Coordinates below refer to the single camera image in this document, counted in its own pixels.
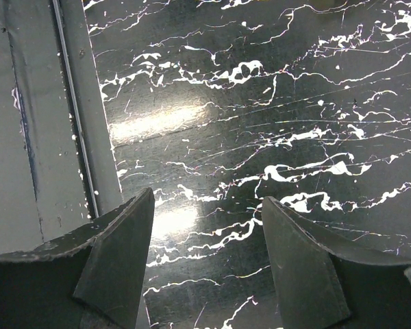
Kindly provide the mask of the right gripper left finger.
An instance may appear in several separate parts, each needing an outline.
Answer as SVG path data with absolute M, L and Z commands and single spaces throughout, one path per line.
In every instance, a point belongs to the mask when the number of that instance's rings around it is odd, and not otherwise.
M 134 328 L 154 210 L 144 188 L 33 250 L 0 254 L 0 328 Z

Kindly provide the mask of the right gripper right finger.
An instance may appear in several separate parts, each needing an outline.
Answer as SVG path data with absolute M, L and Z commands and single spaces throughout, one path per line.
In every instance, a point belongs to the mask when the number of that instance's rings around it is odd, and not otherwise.
M 262 223 L 284 328 L 411 328 L 411 258 L 350 241 L 273 197 Z

